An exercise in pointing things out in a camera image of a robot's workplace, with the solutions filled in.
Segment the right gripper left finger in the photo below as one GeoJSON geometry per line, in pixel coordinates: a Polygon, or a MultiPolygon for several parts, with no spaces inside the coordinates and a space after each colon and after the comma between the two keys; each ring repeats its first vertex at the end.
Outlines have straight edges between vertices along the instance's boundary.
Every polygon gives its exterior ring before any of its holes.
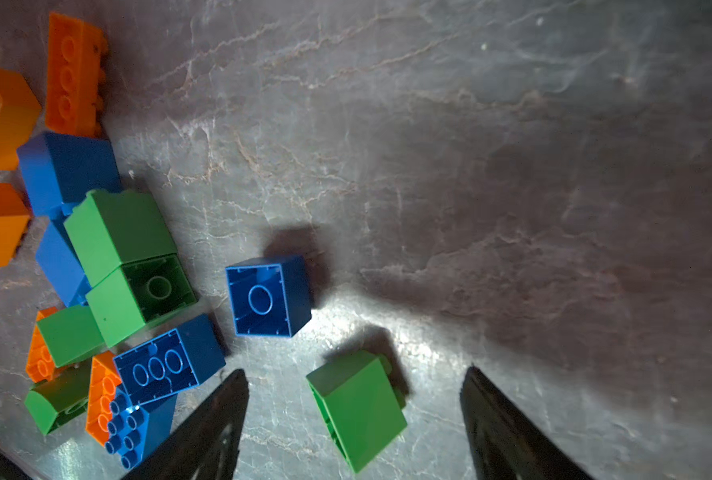
{"type": "Polygon", "coordinates": [[[234,370],[127,479],[231,479],[250,391],[246,373],[234,370]]]}

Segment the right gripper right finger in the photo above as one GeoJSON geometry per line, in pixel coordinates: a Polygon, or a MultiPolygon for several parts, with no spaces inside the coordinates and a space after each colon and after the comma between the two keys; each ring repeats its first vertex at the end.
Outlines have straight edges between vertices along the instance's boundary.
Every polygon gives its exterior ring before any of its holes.
{"type": "Polygon", "coordinates": [[[467,369],[460,403],[479,479],[590,477],[474,365],[467,369]]]}

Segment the blue lego long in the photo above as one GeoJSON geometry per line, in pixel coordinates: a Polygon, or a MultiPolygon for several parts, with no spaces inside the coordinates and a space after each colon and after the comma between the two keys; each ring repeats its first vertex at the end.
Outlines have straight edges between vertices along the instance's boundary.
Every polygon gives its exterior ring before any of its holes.
{"type": "Polygon", "coordinates": [[[226,365],[205,314],[117,355],[114,363],[133,405],[197,387],[226,365]]]}

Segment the green lego small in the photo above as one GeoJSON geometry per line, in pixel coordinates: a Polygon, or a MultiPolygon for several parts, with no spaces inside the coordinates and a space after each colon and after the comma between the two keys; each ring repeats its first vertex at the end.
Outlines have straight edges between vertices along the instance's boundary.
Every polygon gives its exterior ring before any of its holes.
{"type": "Polygon", "coordinates": [[[392,371],[385,355],[360,350],[306,376],[329,435],[354,473],[407,427],[405,397],[392,386],[392,371]]]}

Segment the small blue lego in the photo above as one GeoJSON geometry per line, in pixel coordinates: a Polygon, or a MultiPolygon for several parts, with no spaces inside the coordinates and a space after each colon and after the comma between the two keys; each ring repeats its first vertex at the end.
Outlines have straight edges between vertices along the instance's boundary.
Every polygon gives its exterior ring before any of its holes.
{"type": "Polygon", "coordinates": [[[312,318],[300,255],[254,258],[226,268],[236,334],[293,337],[312,318]]]}

